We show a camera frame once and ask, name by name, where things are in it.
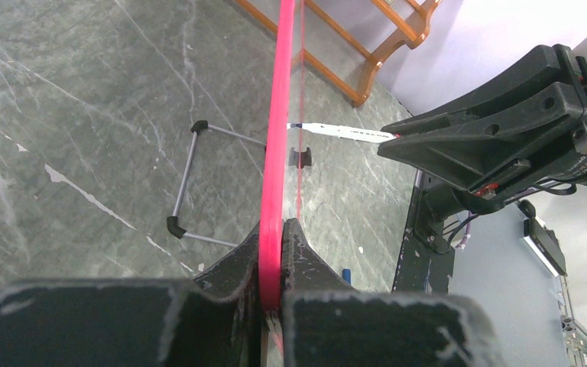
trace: black rubber foot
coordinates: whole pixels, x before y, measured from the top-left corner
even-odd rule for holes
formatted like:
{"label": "black rubber foot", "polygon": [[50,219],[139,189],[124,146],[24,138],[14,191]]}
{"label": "black rubber foot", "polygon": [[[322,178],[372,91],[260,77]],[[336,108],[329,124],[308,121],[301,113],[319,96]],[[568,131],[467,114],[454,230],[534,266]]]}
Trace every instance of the black rubber foot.
{"label": "black rubber foot", "polygon": [[521,200],[518,204],[518,208],[528,218],[536,218],[537,217],[537,210],[534,209],[534,205],[532,205],[532,203],[527,200]]}
{"label": "black rubber foot", "polygon": [[182,239],[183,235],[185,235],[187,232],[185,229],[179,227],[178,216],[167,217],[167,231],[170,232],[170,234],[174,237],[177,237],[178,239]]}
{"label": "black rubber foot", "polygon": [[208,122],[206,120],[199,120],[194,123],[193,127],[190,128],[191,132],[195,132],[197,134],[201,134],[202,131],[208,128]]}

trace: gray metal rod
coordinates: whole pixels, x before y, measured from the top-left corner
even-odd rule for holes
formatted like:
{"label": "gray metal rod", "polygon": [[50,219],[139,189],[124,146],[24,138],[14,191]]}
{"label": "gray metal rod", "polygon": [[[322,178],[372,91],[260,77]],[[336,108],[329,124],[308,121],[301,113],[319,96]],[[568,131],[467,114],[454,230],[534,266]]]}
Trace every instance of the gray metal rod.
{"label": "gray metal rod", "polygon": [[232,132],[230,130],[226,130],[225,128],[220,128],[219,126],[214,126],[214,125],[208,124],[208,128],[211,129],[211,130],[216,130],[218,132],[223,132],[224,134],[231,135],[231,136],[234,136],[236,138],[240,138],[240,139],[244,139],[246,141],[250,141],[251,143],[255,143],[255,144],[261,145],[263,147],[266,147],[267,146],[265,143],[263,143],[263,142],[261,142],[259,140],[256,140],[256,139],[253,139],[253,138],[249,138],[246,135],[241,135],[241,134],[238,134],[236,132]]}
{"label": "gray metal rod", "polygon": [[211,237],[205,237],[204,235],[195,235],[194,233],[190,233],[190,232],[186,232],[183,237],[190,237],[191,239],[198,239],[201,241],[207,241],[207,242],[212,242],[212,243],[216,243],[219,245],[224,245],[224,246],[228,246],[228,247],[237,247],[237,245],[235,243],[231,243],[231,242],[226,242],[226,241],[221,241],[218,239],[213,239]]}
{"label": "gray metal rod", "polygon": [[186,169],[183,171],[183,179],[181,180],[181,186],[179,187],[177,202],[174,204],[174,210],[172,210],[172,216],[179,216],[179,210],[181,210],[181,202],[183,201],[183,195],[186,193],[186,186],[188,184],[188,176],[190,175],[190,166],[192,166],[197,136],[199,136],[199,134],[194,132],[192,143],[190,143],[190,151],[188,152],[188,160],[186,161]]}

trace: black plastic mount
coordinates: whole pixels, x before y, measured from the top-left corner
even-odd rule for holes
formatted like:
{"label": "black plastic mount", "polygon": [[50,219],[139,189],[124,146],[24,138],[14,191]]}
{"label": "black plastic mount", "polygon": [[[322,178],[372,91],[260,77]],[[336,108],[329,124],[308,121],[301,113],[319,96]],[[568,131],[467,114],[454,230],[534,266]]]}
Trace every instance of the black plastic mount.
{"label": "black plastic mount", "polygon": [[194,123],[193,127],[190,128],[192,133],[201,134],[202,131],[208,128],[208,121],[206,120],[199,120]]}
{"label": "black plastic mount", "polygon": [[305,151],[289,150],[290,167],[312,167],[312,151],[309,147]]}
{"label": "black plastic mount", "polygon": [[379,155],[432,174],[464,208],[488,213],[544,177],[586,173],[574,163],[587,159],[587,66],[566,46],[537,46],[472,92],[382,131],[401,137]]}
{"label": "black plastic mount", "polygon": [[185,229],[179,227],[178,216],[167,217],[167,231],[170,232],[170,234],[174,237],[177,237],[178,239],[182,239],[187,232]]}

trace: black cable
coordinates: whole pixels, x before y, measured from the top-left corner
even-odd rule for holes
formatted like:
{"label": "black cable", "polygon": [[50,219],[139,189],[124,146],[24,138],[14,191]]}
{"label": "black cable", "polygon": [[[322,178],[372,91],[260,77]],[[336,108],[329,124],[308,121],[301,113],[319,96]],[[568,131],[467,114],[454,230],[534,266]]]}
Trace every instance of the black cable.
{"label": "black cable", "polygon": [[[560,183],[560,184],[555,185],[553,187],[557,187],[557,186],[563,185],[563,184],[564,183]],[[558,196],[573,195],[574,193],[577,192],[577,185],[575,185],[574,183],[571,183],[570,187],[567,187],[565,189],[554,189],[553,187],[541,186],[538,183],[535,183],[534,185],[532,185],[532,187],[534,187],[535,189],[538,189],[539,191],[551,193],[552,195],[558,195]]]}
{"label": "black cable", "polygon": [[453,221],[453,222],[451,222],[449,225],[447,225],[447,226],[444,226],[444,228],[443,228],[442,230],[445,230],[445,229],[449,228],[450,226],[453,226],[454,224],[456,224],[456,223],[458,223],[458,222],[460,222],[460,221],[459,221],[459,220],[454,220],[454,221]]}
{"label": "black cable", "polygon": [[480,215],[479,214],[474,214],[473,216],[469,216],[467,217],[467,219],[463,220],[459,226],[455,227],[453,230],[444,233],[443,235],[446,235],[448,233],[451,233],[451,235],[449,235],[449,239],[446,241],[446,244],[449,246],[445,251],[437,251],[437,249],[435,249],[435,247],[431,248],[431,251],[433,251],[433,253],[437,254],[437,255],[444,255],[447,252],[451,251],[451,242],[453,241],[453,239],[456,237],[456,235],[458,234],[458,232],[462,231],[463,228],[465,228],[467,226],[467,224],[469,224],[472,220],[478,218]]}
{"label": "black cable", "polygon": [[546,178],[544,178],[542,180],[538,180],[534,184],[535,185],[543,185],[543,184],[546,184],[546,183],[551,182],[551,181],[554,181],[554,180],[551,180],[550,178],[546,177]]}
{"label": "black cable", "polygon": [[469,222],[478,218],[479,216],[480,216],[479,214],[474,214],[473,216],[467,217],[467,219],[463,220],[462,223],[460,223],[460,225],[456,227],[456,229],[451,231],[451,234],[449,235],[449,239],[446,240],[446,243],[449,244],[449,247],[451,247],[451,242],[453,241],[453,238],[456,237],[458,232],[462,231],[462,229],[465,228],[465,226],[467,224],[469,224]]}

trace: gray marble floor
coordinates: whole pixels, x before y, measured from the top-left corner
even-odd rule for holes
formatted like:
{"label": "gray marble floor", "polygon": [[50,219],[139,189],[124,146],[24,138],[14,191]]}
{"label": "gray marble floor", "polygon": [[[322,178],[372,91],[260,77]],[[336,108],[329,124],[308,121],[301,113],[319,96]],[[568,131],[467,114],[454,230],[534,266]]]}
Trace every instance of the gray marble floor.
{"label": "gray marble floor", "polygon": [[[191,277],[228,248],[167,233],[190,125],[265,139],[274,39],[226,0],[0,0],[0,287],[23,277]],[[407,112],[377,86],[354,110],[309,73],[311,119],[380,128]],[[361,289],[392,282],[414,170],[304,135],[302,222]],[[240,242],[259,220],[264,151],[197,145],[181,219]]]}

